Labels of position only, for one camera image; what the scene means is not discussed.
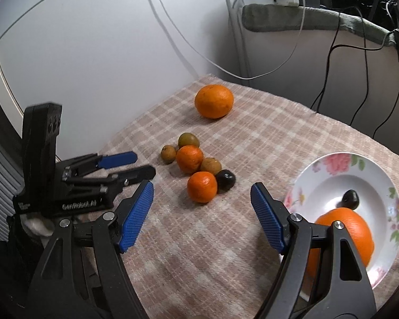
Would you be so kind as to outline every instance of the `plate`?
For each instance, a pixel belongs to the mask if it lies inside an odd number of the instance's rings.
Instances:
[[[372,160],[347,152],[325,155],[305,168],[287,193],[284,205],[309,222],[336,208],[353,189],[360,204],[355,210],[368,224],[375,244],[366,268],[374,289],[388,273],[399,249],[399,196],[395,185]],[[305,275],[300,296],[309,300],[312,280]]]

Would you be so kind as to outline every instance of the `blue gripper pad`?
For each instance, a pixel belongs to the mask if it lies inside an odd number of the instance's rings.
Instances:
[[[122,225],[121,240],[118,244],[121,253],[125,253],[136,242],[152,201],[153,184],[148,182]]]
[[[271,210],[269,203],[257,184],[251,186],[250,198],[251,205],[254,211],[256,211],[257,218],[262,225],[269,244],[281,254],[286,247],[284,244],[282,225],[275,216],[275,213]]]
[[[132,164],[137,161],[137,154],[133,151],[117,153],[116,155],[103,156],[98,162],[99,168],[111,169],[122,165]]]

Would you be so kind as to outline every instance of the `plaid tablecloth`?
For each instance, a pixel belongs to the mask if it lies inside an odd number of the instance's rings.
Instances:
[[[194,107],[204,85],[223,84],[235,96],[223,119],[201,118]],[[198,136],[205,156],[237,176],[235,187],[208,205],[187,196],[188,177],[160,159],[163,145],[183,132]],[[279,267],[250,204],[250,187],[262,181],[283,200],[296,176],[316,158],[337,151],[379,164],[399,191],[399,156],[349,126],[301,104],[208,75],[178,91],[119,132],[102,150],[134,150],[156,167],[155,199],[136,245],[123,260],[151,318],[253,318]],[[130,196],[128,187],[115,203]],[[98,213],[90,214],[95,218]],[[375,289],[380,307],[399,284],[399,253]]]

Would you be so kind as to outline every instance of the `large orange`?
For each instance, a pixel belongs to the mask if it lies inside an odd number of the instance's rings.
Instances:
[[[218,119],[229,113],[234,105],[234,96],[227,87],[207,85],[195,96],[195,107],[202,116]]]
[[[188,180],[188,194],[194,202],[208,203],[217,194],[217,180],[208,171],[199,171]]]
[[[177,151],[176,162],[180,170],[185,174],[193,174],[198,171],[204,159],[204,154],[194,145],[186,145]]]
[[[374,252],[374,241],[371,231],[364,219],[356,212],[348,208],[337,208],[320,216],[315,223],[330,226],[333,221],[342,221],[359,252],[362,262],[368,266],[371,255]],[[319,249],[313,249],[309,253],[307,273],[315,276],[319,262]]]

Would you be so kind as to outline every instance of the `white wall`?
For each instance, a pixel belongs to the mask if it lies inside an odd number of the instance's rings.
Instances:
[[[0,36],[37,1],[1,0]],[[163,2],[198,51],[239,73],[226,0]],[[0,65],[22,109],[63,105],[61,158],[97,152],[201,75],[230,78],[184,43],[158,0],[45,0],[0,39]]]
[[[244,30],[252,75],[278,67],[292,51],[297,31],[254,33]],[[251,86],[311,106],[322,89],[326,58],[335,31],[303,31],[292,58],[273,74],[251,81]],[[336,44],[363,46],[363,39],[347,31]],[[380,44],[367,41],[368,48]],[[399,63],[395,48],[367,52],[369,96],[353,127],[372,136],[392,110],[399,90]],[[338,48],[331,55],[329,79],[320,113],[349,124],[366,93],[364,52]],[[399,102],[375,139],[399,154]]]

